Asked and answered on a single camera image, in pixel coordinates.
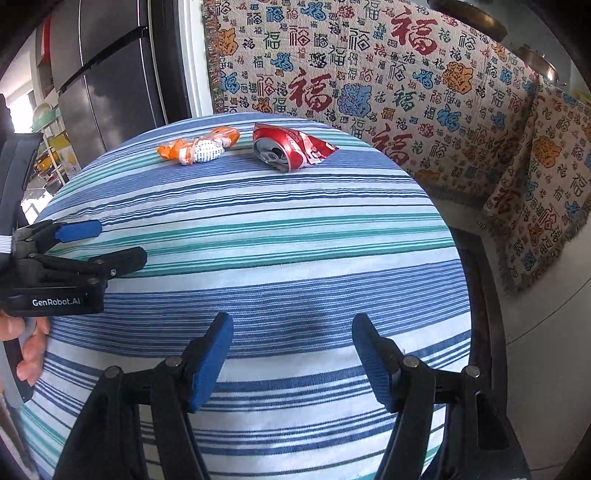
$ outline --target metal screw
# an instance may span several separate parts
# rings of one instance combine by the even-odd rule
[[[117,375],[119,375],[119,372],[121,372],[119,367],[109,367],[107,370],[105,370],[105,378],[115,378]]]
[[[407,355],[402,359],[402,363],[409,368],[417,368],[420,360],[414,355]]]
[[[178,367],[182,363],[183,359],[178,355],[169,356],[164,363],[167,367]]]
[[[476,365],[468,365],[465,370],[468,377],[478,378],[480,376],[480,368]]]

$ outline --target candy wrapper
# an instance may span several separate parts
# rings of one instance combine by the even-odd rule
[[[195,140],[179,138],[168,145],[158,147],[158,155],[166,160],[176,160],[181,165],[191,165],[215,160],[226,148],[238,141],[240,132],[232,127],[218,127]]]

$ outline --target blue striped tablecloth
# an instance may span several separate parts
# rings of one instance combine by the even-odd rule
[[[252,153],[255,121],[340,150],[279,173]],[[242,133],[222,158],[192,166],[158,158],[162,142],[218,125]],[[100,237],[55,254],[148,252],[142,271],[109,283],[103,314],[53,319],[45,370],[21,415],[47,476],[101,370],[151,368],[219,311],[233,316],[234,341],[211,399],[191,415],[214,478],[372,478],[394,418],[353,347],[357,313],[433,367],[467,364],[468,293],[445,223],[391,160],[325,125],[236,113],[162,127],[96,160],[42,217],[103,224]],[[427,461],[443,420],[437,409]],[[161,479],[146,408],[142,432],[149,473]]]

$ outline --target stainless steel refrigerator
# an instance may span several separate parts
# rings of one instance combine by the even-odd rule
[[[52,12],[51,71],[82,167],[191,116],[177,9],[170,0],[64,0]]]

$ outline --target crushed soda can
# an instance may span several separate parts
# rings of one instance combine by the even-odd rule
[[[252,142],[258,158],[283,172],[318,165],[338,150],[334,145],[299,130],[267,124],[255,124]]]

